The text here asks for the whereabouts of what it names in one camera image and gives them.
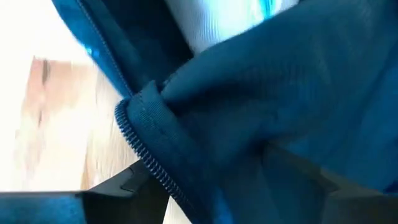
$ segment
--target blue fabric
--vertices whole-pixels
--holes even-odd
[[[129,122],[193,223],[320,223],[333,187],[279,152],[397,193],[397,27],[397,1],[307,0],[184,65],[160,60],[164,82],[104,71],[147,80]]]
[[[52,1],[123,97],[164,81],[192,58],[162,0]]]
[[[0,220],[2,223],[88,224],[81,195],[62,193],[46,196],[3,193]]]

